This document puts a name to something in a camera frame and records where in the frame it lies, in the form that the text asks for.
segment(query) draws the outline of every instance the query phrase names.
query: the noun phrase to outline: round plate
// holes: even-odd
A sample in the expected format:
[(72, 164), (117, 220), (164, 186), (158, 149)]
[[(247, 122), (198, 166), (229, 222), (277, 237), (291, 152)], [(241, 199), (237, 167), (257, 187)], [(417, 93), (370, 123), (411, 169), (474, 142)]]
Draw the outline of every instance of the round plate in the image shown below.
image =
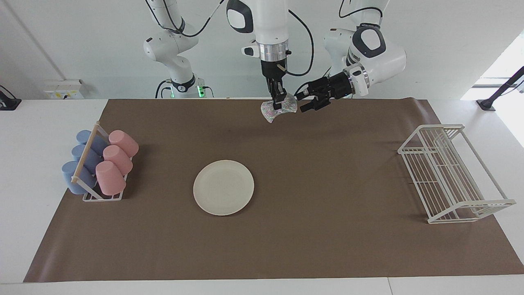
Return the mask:
[(193, 185), (193, 195), (202, 210), (224, 216), (244, 208), (254, 189), (255, 181), (246, 166), (221, 160), (200, 171)]

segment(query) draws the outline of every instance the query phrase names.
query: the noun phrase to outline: dish rack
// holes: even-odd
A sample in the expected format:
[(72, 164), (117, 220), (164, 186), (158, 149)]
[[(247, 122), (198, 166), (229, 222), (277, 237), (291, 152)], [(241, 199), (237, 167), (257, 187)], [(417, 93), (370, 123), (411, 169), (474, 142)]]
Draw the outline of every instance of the dish rack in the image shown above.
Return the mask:
[[(428, 223), (474, 222), (515, 204), (463, 132), (462, 124), (421, 125), (398, 149), (428, 213)], [(452, 140), (462, 135), (503, 199), (484, 200)]]
[[(85, 148), (84, 148), (84, 151), (82, 152), (82, 156), (80, 156), (80, 160), (78, 161), (77, 169), (74, 171), (74, 174), (71, 177), (71, 183), (77, 183), (78, 185), (80, 185), (87, 191), (87, 193), (85, 193), (82, 197), (82, 200), (84, 202), (120, 201), (122, 199), (124, 191), (120, 192), (117, 195), (113, 195), (113, 196), (100, 195), (94, 189), (90, 188), (82, 179), (80, 179), (80, 172), (82, 171), (82, 167), (84, 166), (85, 159), (88, 156), (88, 151), (91, 148), (91, 145), (93, 144), (93, 140), (95, 139), (95, 136), (97, 135), (97, 133), (103, 139), (105, 139), (105, 141), (109, 142), (109, 135), (100, 126), (100, 121), (97, 121), (93, 127), (93, 130), (91, 131), (91, 135), (89, 136), (88, 141), (85, 143)], [(124, 175), (125, 181), (127, 181), (127, 175), (128, 174)]]

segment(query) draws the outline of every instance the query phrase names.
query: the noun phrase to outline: white table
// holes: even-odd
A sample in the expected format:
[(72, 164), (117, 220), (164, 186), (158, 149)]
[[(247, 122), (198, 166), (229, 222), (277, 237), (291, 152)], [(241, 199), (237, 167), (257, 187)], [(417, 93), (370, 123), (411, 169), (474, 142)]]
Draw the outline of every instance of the white table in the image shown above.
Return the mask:
[[(70, 161), (75, 135), (90, 129), (107, 100), (26, 100), (0, 113), (0, 294), (522, 294), (524, 275), (488, 277), (349, 278), (224, 281), (117, 281), (21, 284), (60, 203), (60, 167)], [(463, 123), (465, 132), (509, 198), (517, 204), (496, 214), (524, 261), (524, 148), (496, 113), (472, 101), (431, 101), (442, 123)], [(459, 152), (465, 146), (458, 144)], [(463, 155), (483, 183), (487, 176)], [(480, 185), (485, 195), (494, 187)]]

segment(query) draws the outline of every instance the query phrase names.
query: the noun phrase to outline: brown mat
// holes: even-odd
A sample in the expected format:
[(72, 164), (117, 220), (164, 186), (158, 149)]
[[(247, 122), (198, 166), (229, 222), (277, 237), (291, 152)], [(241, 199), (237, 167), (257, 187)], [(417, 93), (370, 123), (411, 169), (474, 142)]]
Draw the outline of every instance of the brown mat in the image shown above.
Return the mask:
[[(418, 125), (439, 122), (426, 101), (340, 100), (273, 124), (260, 103), (110, 100), (102, 127), (140, 144), (125, 199), (66, 192), (24, 281), (524, 273), (495, 218), (426, 223), (396, 153)], [(229, 217), (201, 210), (192, 191), (222, 159), (255, 179)]]

